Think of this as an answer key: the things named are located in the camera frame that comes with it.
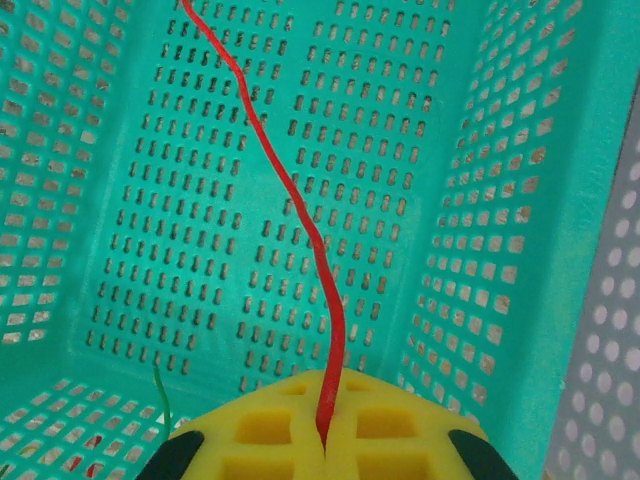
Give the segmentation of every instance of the yellow sponge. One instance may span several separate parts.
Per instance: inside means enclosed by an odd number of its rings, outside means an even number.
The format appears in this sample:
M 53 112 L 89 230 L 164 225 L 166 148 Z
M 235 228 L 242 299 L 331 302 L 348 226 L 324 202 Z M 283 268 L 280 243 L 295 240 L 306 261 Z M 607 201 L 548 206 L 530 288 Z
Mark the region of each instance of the yellow sponge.
M 322 372 L 307 372 L 178 429 L 204 435 L 182 480 L 473 480 L 451 430 L 473 422 L 375 378 L 345 370 L 327 440 L 315 426 Z

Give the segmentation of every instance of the perforated metal sheet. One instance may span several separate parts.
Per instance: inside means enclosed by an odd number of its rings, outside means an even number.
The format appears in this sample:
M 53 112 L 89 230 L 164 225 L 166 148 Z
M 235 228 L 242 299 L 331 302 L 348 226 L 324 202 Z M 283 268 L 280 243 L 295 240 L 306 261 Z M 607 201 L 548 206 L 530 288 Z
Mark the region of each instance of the perforated metal sheet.
M 640 480 L 640 88 L 558 410 L 555 480 Z

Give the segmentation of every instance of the red wire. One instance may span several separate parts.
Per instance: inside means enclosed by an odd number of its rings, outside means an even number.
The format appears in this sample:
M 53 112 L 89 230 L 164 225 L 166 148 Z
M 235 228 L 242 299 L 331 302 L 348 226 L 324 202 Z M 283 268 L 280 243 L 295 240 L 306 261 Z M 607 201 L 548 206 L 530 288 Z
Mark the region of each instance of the red wire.
M 280 181 L 289 192 L 293 204 L 296 208 L 298 217 L 302 222 L 302 226 L 307 231 L 307 234 L 311 238 L 311 245 L 313 247 L 313 256 L 316 260 L 316 266 L 318 268 L 318 275 L 322 288 L 324 289 L 327 297 L 327 304 L 329 305 L 329 314 L 331 316 L 331 347 L 329 348 L 329 360 L 327 363 L 327 370 L 324 374 L 322 382 L 322 390 L 320 391 L 320 398 L 318 400 L 318 408 L 316 410 L 316 427 L 322 445 L 326 447 L 327 434 L 329 432 L 329 425 L 331 424 L 331 418 L 336 406 L 336 397 L 338 395 L 338 386 L 340 385 L 340 376 L 342 374 L 342 364 L 344 361 L 344 349 L 345 349 L 345 318 L 344 309 L 342 307 L 342 300 L 338 293 L 338 288 L 333 281 L 331 275 L 331 269 L 329 268 L 329 262 L 327 261 L 327 255 L 325 253 L 324 241 L 320 232 L 316 228 L 311 216 L 304 204 L 304 200 L 300 195 L 300 192 L 296 189 L 293 181 L 287 174 L 286 169 L 280 162 L 278 155 L 276 154 L 269 138 L 267 137 L 258 115 L 256 115 L 253 104 L 251 103 L 251 97 L 249 96 L 249 88 L 247 87 L 247 80 L 242 73 L 242 70 L 238 66 L 237 62 L 226 50 L 224 45 L 218 40 L 216 34 L 211 30 L 193 10 L 190 0 L 182 0 L 182 5 L 187 11 L 187 14 L 191 20 L 197 25 L 197 27 L 204 32 L 211 44 L 214 46 L 218 54 L 222 57 L 225 63 L 229 66 L 231 71 L 236 77 L 238 87 L 240 89 L 240 96 L 242 103 L 249 116 L 249 121 L 253 126 L 262 148 L 264 149 L 267 157 L 271 161 L 274 170 L 278 174 Z

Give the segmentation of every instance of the black rubber piece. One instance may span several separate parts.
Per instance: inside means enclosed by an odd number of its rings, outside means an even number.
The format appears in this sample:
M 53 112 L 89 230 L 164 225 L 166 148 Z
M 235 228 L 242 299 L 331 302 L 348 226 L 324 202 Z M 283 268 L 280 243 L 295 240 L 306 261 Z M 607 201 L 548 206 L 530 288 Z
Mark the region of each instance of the black rubber piece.
M 196 430 L 167 440 L 153 454 L 136 480 L 180 480 L 203 442 L 204 435 Z
M 518 480 L 496 449 L 483 439 L 463 430 L 451 430 L 449 439 L 474 480 Z

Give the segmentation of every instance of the plastic basket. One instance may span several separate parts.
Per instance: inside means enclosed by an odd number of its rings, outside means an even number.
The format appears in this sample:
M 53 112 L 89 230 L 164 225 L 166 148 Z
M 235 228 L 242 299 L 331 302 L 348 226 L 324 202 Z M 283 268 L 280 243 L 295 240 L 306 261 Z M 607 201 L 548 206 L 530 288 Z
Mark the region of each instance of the plastic basket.
M 307 238 L 175 0 L 0 0 L 0 464 L 131 478 L 322 368 Z M 633 0 L 204 2 L 326 237 L 347 366 L 539 478 L 638 68 Z

